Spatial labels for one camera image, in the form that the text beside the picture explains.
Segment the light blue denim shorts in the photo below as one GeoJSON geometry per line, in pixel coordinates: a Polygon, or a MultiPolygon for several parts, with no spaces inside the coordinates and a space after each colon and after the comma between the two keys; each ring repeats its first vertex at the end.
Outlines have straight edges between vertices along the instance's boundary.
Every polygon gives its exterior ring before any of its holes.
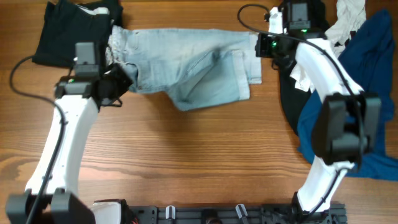
{"type": "Polygon", "coordinates": [[[137,94],[164,92],[181,111],[250,97],[262,82],[257,35],[219,29],[136,29],[113,26],[107,63],[117,63],[137,94]]]}

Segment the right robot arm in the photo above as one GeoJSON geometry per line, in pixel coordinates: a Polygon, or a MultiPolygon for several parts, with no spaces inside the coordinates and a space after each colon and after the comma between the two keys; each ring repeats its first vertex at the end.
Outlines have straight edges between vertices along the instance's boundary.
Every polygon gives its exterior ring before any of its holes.
{"type": "Polygon", "coordinates": [[[321,223],[345,175],[374,149],[381,101],[347,74],[326,35],[312,27],[306,1],[266,9],[264,19],[269,29],[259,32],[257,57],[293,56],[322,104],[311,133],[312,167],[289,214],[290,223],[321,223]]]}

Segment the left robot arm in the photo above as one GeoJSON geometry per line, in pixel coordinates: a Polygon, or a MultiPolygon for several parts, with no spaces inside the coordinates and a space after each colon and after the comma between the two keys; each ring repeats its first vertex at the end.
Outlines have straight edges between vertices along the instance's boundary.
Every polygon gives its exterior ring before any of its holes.
{"type": "Polygon", "coordinates": [[[123,200],[86,206],[78,198],[78,177],[86,140],[102,107],[121,107],[131,79],[118,64],[107,65],[101,47],[79,42],[71,69],[55,85],[53,119],[39,163],[23,194],[10,195],[11,223],[128,223],[123,200]]]}

